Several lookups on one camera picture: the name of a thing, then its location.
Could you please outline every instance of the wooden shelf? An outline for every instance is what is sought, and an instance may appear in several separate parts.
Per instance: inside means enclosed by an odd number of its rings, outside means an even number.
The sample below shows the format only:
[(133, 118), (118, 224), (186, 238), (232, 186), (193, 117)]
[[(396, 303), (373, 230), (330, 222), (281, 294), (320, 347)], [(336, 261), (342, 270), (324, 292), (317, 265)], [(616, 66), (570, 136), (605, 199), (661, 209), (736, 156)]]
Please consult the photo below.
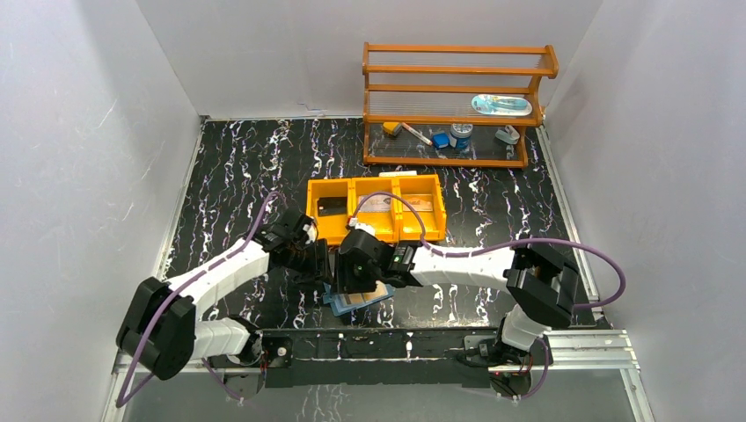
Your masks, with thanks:
[[(552, 46), (545, 47), (470, 47), (470, 46), (408, 46), (365, 43), (363, 47), (362, 73), (365, 76), (365, 124), (366, 164), (435, 164), (491, 167), (525, 167), (528, 159), (525, 149), (525, 128), (537, 127), (543, 122), (538, 87), (542, 77), (555, 78), (560, 66)], [(443, 74), (472, 76), (530, 76), (528, 86), (470, 86), (433, 84), (371, 84), (373, 74)], [(530, 115), (522, 117), (496, 117), (481, 114), (472, 108), (472, 98), (477, 94), (505, 94), (522, 97), (532, 106)], [(479, 156), (464, 156), (453, 151), (427, 151), (409, 156), (399, 150), (386, 154), (375, 150), (370, 140), (371, 125), (380, 127), (386, 121), (403, 121), (409, 124), (449, 125), (471, 123), (478, 127), (512, 125), (521, 134), (515, 146), (514, 159), (501, 159), (500, 154), (491, 154), (494, 142), (482, 142), (476, 146)], [(401, 146), (413, 146), (408, 134)], [(388, 150), (396, 151), (394, 142)]]
[(371, 91), (368, 95), (369, 123), (405, 121), (407, 123), (472, 123), (487, 126), (539, 126), (541, 108), (536, 98), (530, 94), (511, 95), (526, 98), (532, 107), (531, 114), (523, 117), (497, 117), (478, 113), (472, 107), (474, 93), (428, 91)]
[[(425, 136), (436, 130), (449, 130), (448, 125), (415, 125), (415, 129)], [(469, 150), (437, 150), (425, 145), (414, 135), (402, 131), (392, 139), (384, 134), (380, 124), (371, 123), (365, 127), (363, 147), (366, 151), (366, 164), (411, 164), (445, 165), (461, 167), (514, 167), (523, 168), (529, 164), (525, 146), (526, 127), (518, 127), (521, 134), (519, 143), (514, 146), (494, 138), (498, 127), (478, 126), (472, 134)]]

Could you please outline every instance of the small jar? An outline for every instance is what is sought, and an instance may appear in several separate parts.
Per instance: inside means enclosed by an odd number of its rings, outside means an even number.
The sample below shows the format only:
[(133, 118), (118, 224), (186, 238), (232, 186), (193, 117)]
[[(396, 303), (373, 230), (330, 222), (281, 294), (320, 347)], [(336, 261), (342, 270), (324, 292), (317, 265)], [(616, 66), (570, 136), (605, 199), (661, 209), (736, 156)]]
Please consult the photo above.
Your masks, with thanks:
[(454, 138), (454, 144), (451, 147), (455, 149), (467, 149), (472, 142), (472, 132), (474, 125), (469, 123), (454, 123), (450, 125), (450, 134)]

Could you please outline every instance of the white backdrop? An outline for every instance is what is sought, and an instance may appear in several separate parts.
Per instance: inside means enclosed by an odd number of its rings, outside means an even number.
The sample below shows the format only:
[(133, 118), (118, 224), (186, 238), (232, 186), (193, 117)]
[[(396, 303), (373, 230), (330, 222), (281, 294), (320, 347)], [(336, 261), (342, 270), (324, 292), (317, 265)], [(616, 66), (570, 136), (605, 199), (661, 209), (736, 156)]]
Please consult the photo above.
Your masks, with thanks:
[(200, 122), (134, 0), (0, 4), (0, 418), (99, 420)]
[[(656, 420), (743, 420), (746, 4), (606, 0), (547, 110)], [(609, 295), (616, 280), (593, 266)]]
[[(362, 114), (362, 44), (553, 44), (570, 61), (602, 0), (138, 0), (199, 114)], [(542, 84), (546, 104), (556, 80)]]

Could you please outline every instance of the plastic tray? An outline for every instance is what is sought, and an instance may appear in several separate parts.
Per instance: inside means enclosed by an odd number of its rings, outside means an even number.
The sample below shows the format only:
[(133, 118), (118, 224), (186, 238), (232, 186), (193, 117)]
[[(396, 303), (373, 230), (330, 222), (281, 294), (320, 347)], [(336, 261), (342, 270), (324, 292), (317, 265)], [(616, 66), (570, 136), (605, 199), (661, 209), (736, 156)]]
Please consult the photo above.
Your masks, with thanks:
[[(422, 222), (425, 223), (425, 238), (428, 241), (443, 240), (445, 238), (445, 206), (441, 194), (441, 182), (438, 175), (398, 177), (400, 196), (408, 202), (412, 198), (431, 198), (429, 207), (419, 209)], [(407, 207), (402, 208), (402, 224), (399, 240), (419, 240), (422, 229), (417, 218)]]
[[(425, 238), (430, 242), (445, 238), (446, 214), (441, 185), (436, 174), (424, 176), (398, 176), (395, 178), (337, 178), (309, 180), (306, 214), (318, 225), (318, 238), (325, 238), (334, 246), (347, 235), (347, 221), (357, 208), (361, 197), (376, 191), (391, 192), (404, 199), (420, 200), (417, 205), (425, 223)], [(347, 197), (347, 212), (338, 215), (319, 215), (318, 200), (321, 198)], [(397, 200), (381, 197), (366, 202), (366, 209), (358, 215), (358, 221), (373, 226), (376, 237), (384, 242), (419, 240), (420, 224), (406, 207)]]

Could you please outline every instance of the yellow sponge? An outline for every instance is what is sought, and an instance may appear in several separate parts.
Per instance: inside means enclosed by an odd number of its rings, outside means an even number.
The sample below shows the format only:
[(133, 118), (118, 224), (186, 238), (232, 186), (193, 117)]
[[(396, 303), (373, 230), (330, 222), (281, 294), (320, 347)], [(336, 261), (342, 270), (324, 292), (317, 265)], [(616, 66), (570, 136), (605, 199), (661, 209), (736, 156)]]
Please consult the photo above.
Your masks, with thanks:
[(401, 123), (397, 121), (387, 121), (384, 123), (384, 132), (389, 136), (396, 136), (401, 132)]

